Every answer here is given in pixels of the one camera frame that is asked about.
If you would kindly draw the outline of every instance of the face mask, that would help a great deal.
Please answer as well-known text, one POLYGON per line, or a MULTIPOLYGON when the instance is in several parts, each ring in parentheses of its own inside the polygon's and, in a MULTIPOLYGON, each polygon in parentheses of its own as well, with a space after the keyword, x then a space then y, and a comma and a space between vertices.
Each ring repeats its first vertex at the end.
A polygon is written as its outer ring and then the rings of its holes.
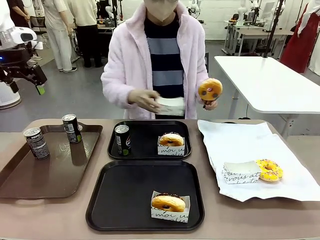
POLYGON ((163 22, 176 9, 178 0, 144 0, 148 12, 163 22))

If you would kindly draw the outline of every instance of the brown tray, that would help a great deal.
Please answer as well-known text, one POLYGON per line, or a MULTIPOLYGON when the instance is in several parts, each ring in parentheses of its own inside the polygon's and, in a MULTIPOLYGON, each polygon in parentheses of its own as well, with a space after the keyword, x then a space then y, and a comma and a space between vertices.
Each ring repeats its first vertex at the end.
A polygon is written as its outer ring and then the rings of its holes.
POLYGON ((49 199, 74 194, 85 174, 103 127, 82 126, 82 141, 69 144, 63 125, 40 127, 50 155, 34 158, 25 143, 0 172, 0 198, 49 199))

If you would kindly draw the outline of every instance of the can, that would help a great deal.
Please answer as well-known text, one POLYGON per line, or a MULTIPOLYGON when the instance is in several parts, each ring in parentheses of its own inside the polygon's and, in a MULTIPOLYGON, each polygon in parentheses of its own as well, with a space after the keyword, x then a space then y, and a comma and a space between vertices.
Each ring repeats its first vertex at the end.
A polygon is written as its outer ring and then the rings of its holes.
POLYGON ((118 145, 118 152, 122 156, 131 153, 130 132, 127 125, 119 125, 114 129, 116 144, 118 145))
POLYGON ((40 128, 29 128, 24 131, 23 135, 36 159, 44 159, 49 156, 50 152, 40 128))
POLYGON ((81 142, 82 136, 78 127, 77 116, 67 114, 62 117, 63 127, 68 137, 69 143, 77 144, 81 142))

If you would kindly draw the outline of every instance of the white shirt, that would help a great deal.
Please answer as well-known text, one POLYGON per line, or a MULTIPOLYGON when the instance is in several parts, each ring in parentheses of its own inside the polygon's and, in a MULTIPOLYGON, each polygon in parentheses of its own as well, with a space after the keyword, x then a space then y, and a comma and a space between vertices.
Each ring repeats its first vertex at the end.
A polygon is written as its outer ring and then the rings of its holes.
POLYGON ((70 11, 78 26, 97 25, 97 4, 95 0, 67 0, 70 11))
POLYGON ((298 35, 301 34, 302 30, 306 27, 309 18, 313 13, 320 16, 320 0, 310 0, 308 3, 308 6, 302 16, 301 24, 297 32, 298 35))
POLYGON ((55 30, 64 31, 67 29, 60 12, 66 11, 67 6, 64 0, 43 0, 45 25, 55 30))

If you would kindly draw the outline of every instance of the hand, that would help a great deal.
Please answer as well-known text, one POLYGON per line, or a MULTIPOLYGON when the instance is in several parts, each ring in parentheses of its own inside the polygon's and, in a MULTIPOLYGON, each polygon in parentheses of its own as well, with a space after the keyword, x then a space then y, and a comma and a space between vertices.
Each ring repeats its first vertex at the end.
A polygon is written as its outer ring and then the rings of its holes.
POLYGON ((161 107, 161 105, 155 101, 158 97, 160 97, 160 95, 156 91, 135 89, 129 92, 127 101, 129 104, 137 104, 140 108, 157 114, 161 107))
POLYGON ((72 36, 72 28, 68 27, 67 31, 68 31, 68 36, 71 37, 72 36))
POLYGON ((213 110, 215 109, 217 106, 218 106, 218 102, 217 100, 214 100, 214 101, 205 101, 205 100, 202 100, 204 106, 203 108, 205 110, 213 110))

